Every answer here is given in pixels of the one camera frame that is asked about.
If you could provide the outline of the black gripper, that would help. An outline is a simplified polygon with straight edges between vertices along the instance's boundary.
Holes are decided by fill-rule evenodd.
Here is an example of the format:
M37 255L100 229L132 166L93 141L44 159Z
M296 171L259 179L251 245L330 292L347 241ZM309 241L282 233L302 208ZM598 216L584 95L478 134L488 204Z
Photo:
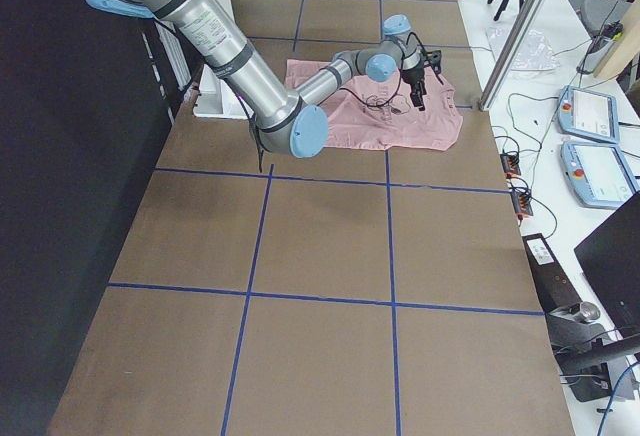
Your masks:
M410 98L414 107L420 111L426 110L426 86L425 69L423 66L415 66L402 70L402 80L410 86Z

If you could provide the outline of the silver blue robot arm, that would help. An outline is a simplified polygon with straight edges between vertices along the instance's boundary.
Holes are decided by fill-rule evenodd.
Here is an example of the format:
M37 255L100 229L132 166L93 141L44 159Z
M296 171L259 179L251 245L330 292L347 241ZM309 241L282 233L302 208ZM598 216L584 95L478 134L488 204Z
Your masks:
M259 151L296 158L317 155L329 134L328 117L319 105L355 76L384 82L398 72L411 88L413 106L424 107L426 55L411 42L411 25L404 15L394 15L384 22L378 46L340 52L310 79L288 89L218 0L86 2L101 11L174 24L216 77L253 110L249 126Z

